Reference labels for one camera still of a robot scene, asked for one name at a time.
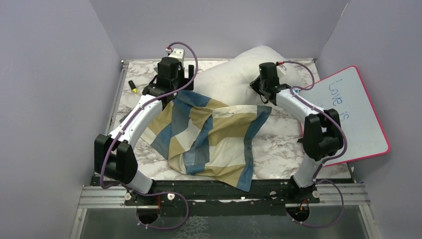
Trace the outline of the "white pillow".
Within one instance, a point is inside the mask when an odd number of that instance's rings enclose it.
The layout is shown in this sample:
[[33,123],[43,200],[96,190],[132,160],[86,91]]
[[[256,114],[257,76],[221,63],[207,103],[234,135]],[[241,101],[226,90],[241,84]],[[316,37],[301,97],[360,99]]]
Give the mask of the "white pillow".
[[274,49],[261,45],[200,73],[194,79],[194,92],[229,106],[261,105],[260,96],[250,87],[259,76],[259,65],[287,59]]

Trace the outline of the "blue yellow patchwork pillowcase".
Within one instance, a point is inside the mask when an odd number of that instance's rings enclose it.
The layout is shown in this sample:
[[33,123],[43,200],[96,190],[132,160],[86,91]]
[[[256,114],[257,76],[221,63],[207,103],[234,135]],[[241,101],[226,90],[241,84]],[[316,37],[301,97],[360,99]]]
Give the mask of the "blue yellow patchwork pillowcase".
[[181,91],[141,138],[175,171],[248,192],[254,168],[252,142],[271,111],[268,106],[228,106]]

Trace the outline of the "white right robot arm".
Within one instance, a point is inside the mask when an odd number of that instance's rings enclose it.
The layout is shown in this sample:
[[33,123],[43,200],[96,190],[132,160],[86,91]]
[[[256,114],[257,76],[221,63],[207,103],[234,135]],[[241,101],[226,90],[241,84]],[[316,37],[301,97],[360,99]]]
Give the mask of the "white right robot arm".
[[342,156],[347,150],[347,139],[341,128],[339,113],[335,109],[316,106],[299,95],[304,87],[281,84],[278,67],[283,62],[266,62],[259,65],[259,76],[250,87],[266,102],[291,113],[303,127],[301,144],[305,156],[287,189],[288,198],[295,203],[307,196],[307,188],[316,183],[316,176],[324,164]]

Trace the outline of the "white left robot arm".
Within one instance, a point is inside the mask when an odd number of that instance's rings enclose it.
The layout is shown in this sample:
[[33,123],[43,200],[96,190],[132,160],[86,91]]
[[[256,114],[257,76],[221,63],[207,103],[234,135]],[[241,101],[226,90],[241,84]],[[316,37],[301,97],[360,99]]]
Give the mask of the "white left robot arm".
[[175,98],[181,90],[193,90],[198,64],[184,67],[184,59],[167,56],[157,64],[157,74],[143,89],[137,105],[124,121],[109,134],[99,134],[94,141],[94,170],[104,184],[108,177],[137,192],[144,204],[156,200],[153,179],[138,170],[134,147],[152,120]]

